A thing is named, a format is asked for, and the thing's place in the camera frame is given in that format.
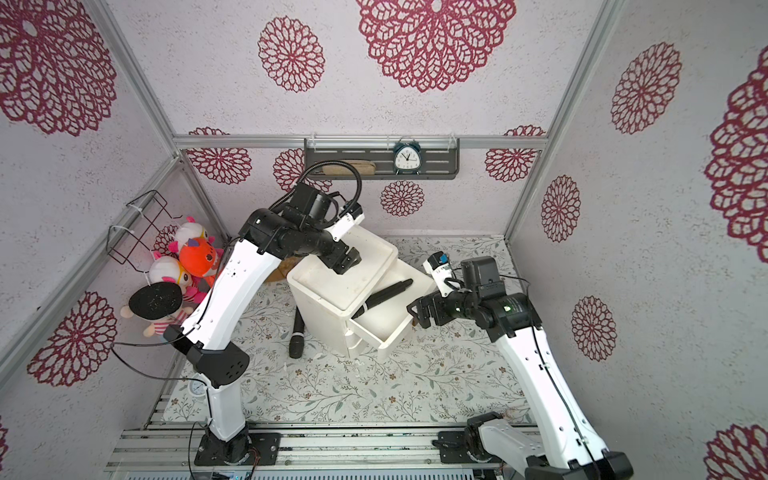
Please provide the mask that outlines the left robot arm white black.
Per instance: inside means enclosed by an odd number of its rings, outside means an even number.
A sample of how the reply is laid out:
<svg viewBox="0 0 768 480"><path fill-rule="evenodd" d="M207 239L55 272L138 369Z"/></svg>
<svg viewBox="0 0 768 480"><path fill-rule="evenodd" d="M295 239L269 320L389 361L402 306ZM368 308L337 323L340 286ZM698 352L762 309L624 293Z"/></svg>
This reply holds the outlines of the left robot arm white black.
<svg viewBox="0 0 768 480"><path fill-rule="evenodd" d="M288 257L314 255L336 274L345 274L360 262L360 254L342 237L363 219L358 204L329 227L292 207L280 213L267 208L254 211L198 308L181 326L166 329L164 338L203 378L209 402L208 429L217 440L231 442L246 428L240 378L250 357L232 342L245 308Z"/></svg>

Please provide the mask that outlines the white top drawer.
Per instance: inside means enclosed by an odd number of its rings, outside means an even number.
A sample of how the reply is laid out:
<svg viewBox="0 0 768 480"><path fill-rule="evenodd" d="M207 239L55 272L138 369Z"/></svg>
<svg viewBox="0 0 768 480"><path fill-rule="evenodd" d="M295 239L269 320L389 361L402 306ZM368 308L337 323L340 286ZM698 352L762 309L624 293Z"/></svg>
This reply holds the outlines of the white top drawer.
<svg viewBox="0 0 768 480"><path fill-rule="evenodd" d="M386 361L412 333L412 316L406 307L436 287L430 276L397 260L373 288L373 292L377 292L408 279L413 283L403 293L347 322L348 329L375 350L380 362Z"/></svg>

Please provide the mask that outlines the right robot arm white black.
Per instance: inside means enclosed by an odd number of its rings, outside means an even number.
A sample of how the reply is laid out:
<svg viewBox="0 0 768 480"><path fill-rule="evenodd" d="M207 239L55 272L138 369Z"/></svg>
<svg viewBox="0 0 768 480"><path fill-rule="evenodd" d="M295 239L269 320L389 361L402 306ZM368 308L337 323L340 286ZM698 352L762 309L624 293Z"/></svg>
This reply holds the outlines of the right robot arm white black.
<svg viewBox="0 0 768 480"><path fill-rule="evenodd" d="M499 460L525 479L629 479L627 455L611 450L584 415L548 344L540 316L524 293L509 293L494 258L464 260L455 276L438 251L424 262L437 290L408 307L424 328L467 319L485 331L514 374L539 431L533 438L491 412L469 419L462 440L438 437L448 455Z"/></svg>

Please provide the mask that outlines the white three-drawer cabinet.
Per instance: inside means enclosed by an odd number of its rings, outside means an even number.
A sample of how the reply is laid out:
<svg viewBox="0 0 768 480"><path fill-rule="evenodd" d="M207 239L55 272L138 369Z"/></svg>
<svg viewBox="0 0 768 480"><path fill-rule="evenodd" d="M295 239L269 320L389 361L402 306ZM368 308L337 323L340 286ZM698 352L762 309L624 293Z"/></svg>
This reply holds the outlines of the white three-drawer cabinet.
<svg viewBox="0 0 768 480"><path fill-rule="evenodd" d="M361 226L353 227L343 242L361 256L346 273L337 274L309 255L289 272L287 281L306 331L328 349L349 356L360 337L351 332L348 321L393 265L398 249Z"/></svg>

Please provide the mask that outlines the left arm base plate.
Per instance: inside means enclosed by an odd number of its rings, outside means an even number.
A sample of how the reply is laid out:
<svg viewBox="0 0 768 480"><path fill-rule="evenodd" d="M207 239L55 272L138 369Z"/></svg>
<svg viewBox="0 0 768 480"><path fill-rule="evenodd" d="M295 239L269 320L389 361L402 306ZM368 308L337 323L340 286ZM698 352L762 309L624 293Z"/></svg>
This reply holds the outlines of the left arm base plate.
<svg viewBox="0 0 768 480"><path fill-rule="evenodd" d="M205 433L194 450L194 466L273 466L276 463L282 435L276 432L240 434L224 442Z"/></svg>

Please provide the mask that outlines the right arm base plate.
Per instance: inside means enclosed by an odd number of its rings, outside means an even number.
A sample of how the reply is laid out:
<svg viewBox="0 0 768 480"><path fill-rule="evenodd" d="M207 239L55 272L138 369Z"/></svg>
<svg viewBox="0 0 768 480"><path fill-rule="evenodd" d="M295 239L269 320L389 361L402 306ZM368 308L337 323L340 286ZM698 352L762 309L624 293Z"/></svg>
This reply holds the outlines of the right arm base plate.
<svg viewBox="0 0 768 480"><path fill-rule="evenodd" d="M464 430L439 431L437 438L431 441L439 451L443 464L501 464L502 460L493 456L469 440Z"/></svg>

